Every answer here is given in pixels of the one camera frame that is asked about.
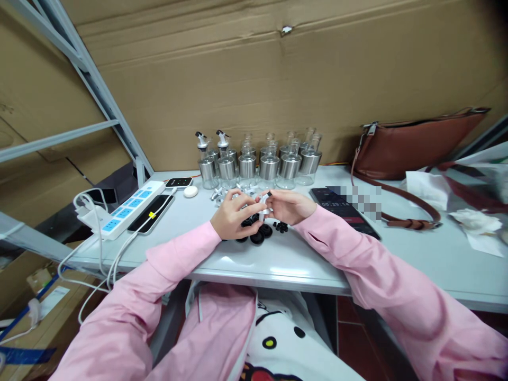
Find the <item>pink sleeve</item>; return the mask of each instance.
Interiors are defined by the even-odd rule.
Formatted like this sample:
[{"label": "pink sleeve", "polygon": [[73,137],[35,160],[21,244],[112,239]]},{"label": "pink sleeve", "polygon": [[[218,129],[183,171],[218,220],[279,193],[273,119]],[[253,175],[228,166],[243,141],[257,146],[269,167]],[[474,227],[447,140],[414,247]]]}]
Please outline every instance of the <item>pink sleeve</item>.
[{"label": "pink sleeve", "polygon": [[147,261],[119,280],[85,320],[51,380],[144,379],[152,369],[147,339],[159,323],[161,297],[219,242],[207,222],[149,249]]},{"label": "pink sleeve", "polygon": [[506,377],[508,339],[376,239],[320,206],[294,228],[346,273],[355,302],[383,317],[420,379]]}]

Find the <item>brown leather handbag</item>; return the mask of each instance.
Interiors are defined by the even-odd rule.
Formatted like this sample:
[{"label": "brown leather handbag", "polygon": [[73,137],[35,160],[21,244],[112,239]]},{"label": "brown leather handbag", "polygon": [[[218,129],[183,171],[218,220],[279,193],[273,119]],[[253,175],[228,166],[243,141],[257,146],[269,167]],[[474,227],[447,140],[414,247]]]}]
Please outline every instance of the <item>brown leather handbag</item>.
[{"label": "brown leather handbag", "polygon": [[401,195],[423,208],[431,217],[426,220],[401,220],[382,213],[388,226],[426,230],[441,226],[441,215],[432,206],[403,191],[375,181],[400,180],[406,171],[442,163],[446,156],[485,117],[490,108],[469,107],[452,115],[398,123],[373,122],[362,126],[364,132],[351,164],[353,176],[382,189]]}]

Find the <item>cartoon print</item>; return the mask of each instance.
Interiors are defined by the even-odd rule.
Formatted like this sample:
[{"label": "cartoon print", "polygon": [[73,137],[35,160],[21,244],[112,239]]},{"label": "cartoon print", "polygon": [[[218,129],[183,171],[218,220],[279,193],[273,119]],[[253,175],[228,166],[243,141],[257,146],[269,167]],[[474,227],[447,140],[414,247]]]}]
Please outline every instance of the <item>cartoon print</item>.
[{"label": "cartoon print", "polygon": [[248,362],[243,366],[239,381],[303,381],[293,375],[273,374],[263,367],[255,367]]},{"label": "cartoon print", "polygon": [[[265,318],[275,314],[282,313],[282,311],[268,312],[268,309],[262,302],[258,302],[258,308],[267,311],[267,313],[257,318],[256,326],[259,325]],[[293,330],[295,332],[295,335],[300,339],[305,337],[305,332],[300,327],[295,326]],[[262,341],[261,344],[265,349],[268,350],[275,349],[277,347],[277,339],[273,336],[268,336]],[[295,375],[285,375],[279,373],[274,374],[269,369],[254,366],[251,363],[246,362],[245,365],[243,366],[243,372],[240,375],[239,381],[303,381],[303,380]]]}]

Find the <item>black smartphone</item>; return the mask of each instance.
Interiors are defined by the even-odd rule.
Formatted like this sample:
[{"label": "black smartphone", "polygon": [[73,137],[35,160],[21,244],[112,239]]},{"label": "black smartphone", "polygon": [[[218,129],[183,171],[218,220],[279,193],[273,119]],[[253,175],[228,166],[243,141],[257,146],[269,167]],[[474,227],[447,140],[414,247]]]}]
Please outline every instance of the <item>black smartphone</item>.
[{"label": "black smartphone", "polygon": [[187,188],[190,184],[192,184],[192,177],[179,177],[169,180],[166,183],[166,188],[183,189]]},{"label": "black smartphone", "polygon": [[311,189],[311,195],[319,205],[327,211],[342,217],[356,231],[371,235],[379,241],[381,240],[379,234],[370,226],[364,216],[337,193],[328,188],[314,188]]},{"label": "black smartphone", "polygon": [[[127,231],[134,233],[137,229],[139,229],[141,225],[145,223],[146,220],[150,219],[146,223],[146,225],[143,226],[141,230],[138,232],[138,234],[150,234],[155,225],[157,224],[157,221],[159,221],[159,219],[162,217],[165,211],[168,210],[169,206],[173,203],[174,199],[175,198],[170,195],[158,195],[156,198],[152,200],[150,204],[148,204],[148,206],[144,209],[143,213],[141,213],[138,216],[138,218],[136,218],[134,222],[129,225]],[[154,218],[151,218],[150,213],[155,213],[163,205],[164,207],[157,213],[157,215]]]}]

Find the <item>power strip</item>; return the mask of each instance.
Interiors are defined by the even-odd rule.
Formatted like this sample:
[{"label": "power strip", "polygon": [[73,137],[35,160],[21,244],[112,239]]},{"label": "power strip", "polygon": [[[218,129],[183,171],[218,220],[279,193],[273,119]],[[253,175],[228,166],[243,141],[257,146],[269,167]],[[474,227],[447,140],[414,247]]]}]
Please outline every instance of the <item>power strip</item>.
[{"label": "power strip", "polygon": [[101,229],[102,238],[111,241],[117,239],[164,189],[165,183],[163,182],[147,182],[111,213],[112,218]]}]

